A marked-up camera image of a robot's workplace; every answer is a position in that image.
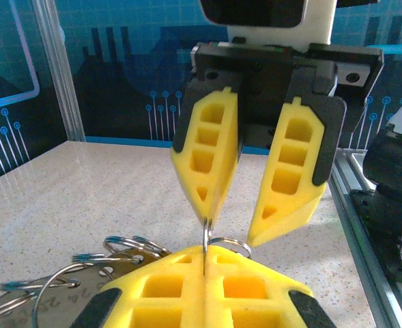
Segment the yellow foam block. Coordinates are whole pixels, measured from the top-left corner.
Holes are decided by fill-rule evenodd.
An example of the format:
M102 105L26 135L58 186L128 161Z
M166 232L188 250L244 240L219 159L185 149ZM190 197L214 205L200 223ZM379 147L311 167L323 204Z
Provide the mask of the yellow foam block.
M240 254L189 247L113 282L120 288L104 328L304 328L288 292L303 284Z
M209 246L205 284L206 328L304 328L288 292L310 289L219 246Z
M248 233L249 245L266 243L311 218L326 188L326 183L312 183L324 129L300 98L283 105Z
M171 158L200 222L214 223L238 162L238 95L231 88L196 102L184 148L172 148Z
M189 247L105 285L122 294L104 328L203 328L202 246Z

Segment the countertop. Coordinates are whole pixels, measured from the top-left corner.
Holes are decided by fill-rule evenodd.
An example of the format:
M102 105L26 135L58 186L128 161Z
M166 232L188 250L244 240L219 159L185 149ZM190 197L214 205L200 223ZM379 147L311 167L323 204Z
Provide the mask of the countertop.
M213 236L246 240L266 156L243 154ZM171 251L201 225L169 149L65 142L0 177L0 283L51 275L106 236L141 235ZM374 327L327 188L311 221L253 249L253 260L310 287L337 327Z

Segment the black rubber edge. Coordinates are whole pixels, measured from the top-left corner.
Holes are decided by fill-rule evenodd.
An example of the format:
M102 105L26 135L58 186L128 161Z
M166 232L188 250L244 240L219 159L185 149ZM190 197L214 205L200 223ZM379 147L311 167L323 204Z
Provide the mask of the black rubber edge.
M120 295L121 290L118 288L108 289L94 295L70 328L103 327Z
M332 93L332 84L328 82L332 64L334 63L327 61L321 62L319 65L322 65L322 67L319 68L296 68L292 73L285 99L287 103L292 103L293 98L301 97L301 105L309 106L325 126L312 177L312 182L315 186L322 185L330 177L346 114L345 101L336 96L328 96ZM335 85L335 74L331 78ZM326 95L315 94L314 87L317 88L319 93L325 91Z
M239 93L240 84L242 82L242 75L240 73L223 70L207 70L205 75L208 76L208 73L212 71L218 73L215 79L205 78L204 81L201 81L194 77L186 88L182 102L181 116L178 120L175 136L173 137L172 148L175 152L179 153L184 149L188 126L192 118L193 106L197 101L211 94L213 91L222 91L225 87L231 87L231 92Z
M314 297L297 290L290 290L289 296L307 328L336 328Z

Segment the metal tag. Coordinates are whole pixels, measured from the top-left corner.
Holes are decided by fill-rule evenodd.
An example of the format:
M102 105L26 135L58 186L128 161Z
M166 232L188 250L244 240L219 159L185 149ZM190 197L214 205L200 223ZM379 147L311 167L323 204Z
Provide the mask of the metal tag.
M139 259L136 264L129 262L96 263L85 269L64 273L63 278L77 279L80 284L72 288L48 288L44 291L38 306L39 326L69 327L83 311L90 299L106 283L160 258L160 256L139 251L138 249L127 249L109 256L109 258L133 257ZM106 274L102 269L106 269L110 275ZM44 284L49 278L45 277L36 280L32 284ZM10 303L10 307L5 307L5 314L0 315L0 328L32 328L31 313L38 292L39 290L33 292L12 291L0 296L0 307L5 307L8 302L23 299L20 304L16 304L16 307L13 306L14 302Z

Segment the metal key ring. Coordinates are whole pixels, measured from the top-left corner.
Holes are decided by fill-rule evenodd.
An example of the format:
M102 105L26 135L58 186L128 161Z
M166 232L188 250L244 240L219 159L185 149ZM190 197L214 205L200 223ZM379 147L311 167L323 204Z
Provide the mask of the metal key ring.
M129 238L120 236L108 236L104 239L104 247L113 254L120 252L122 249L114 248L114 246L112 246L111 244L126 246L127 248L135 249L143 249L145 247L144 244Z
M167 256L167 255L172 254L172 252L169 251L168 249L164 248L163 246L161 246L145 237L133 236L132 240L142 243L147 247L150 247L152 251L155 251L156 253L160 254L161 256Z
M151 251L145 244L139 243L138 241L134 241L129 238L120 237L120 236L108 236L104 240L104 247L109 250L111 253L115 254L122 250L114 248L111 244L126 246L128 249L137 249L144 253L147 253L155 258L161 258L161 255Z
M250 259L251 255L252 255L252 251L251 251L250 247L246 243L243 243L242 241L238 241L237 239L232 239L232 238L227 238L227 237L216 237L216 238L210 239L208 241L208 245L215 244L215 243L230 243L233 245L237 245L237 246L240 246L241 248L243 248L248 253L248 256L246 256L246 258Z
M79 286L80 282L77 279L66 279L64 277L58 277L57 280L60 281L58 284L51 284L49 288L75 288ZM13 281L13 282L4 282L0 285L0 291L2 292L13 292L13 291L28 291L28 290L39 290L42 289L43 285L33 285L33 281L24 280L24 281Z
M113 263L113 262L123 262L123 263L133 263L140 264L138 258L107 258L104 254L77 254L72 256L73 263Z
M87 267L92 267L92 266L93 266L93 264L91 264L91 263L74 263L74 264L66 266L65 268L62 268L61 270L58 270L56 273L54 273L48 279L48 281L43 285L42 289L38 292L37 299L35 300L35 303L32 307L31 322L32 322L33 328L38 328L38 316L37 316L38 306L40 304L44 291L49 288L49 286L52 284L52 282L64 273L73 271L75 269L85 269Z
M17 297L16 299L0 305L0 316L14 310L15 308L18 308L19 306L22 306L23 304L32 300L32 298L34 297L35 293L27 292L26 294Z
M207 217L205 217L203 220L203 234L202 234L202 252L203 252L204 274L205 274L205 260L207 257L207 248L208 248L208 243L212 237L212 233L213 233L213 221L209 220Z

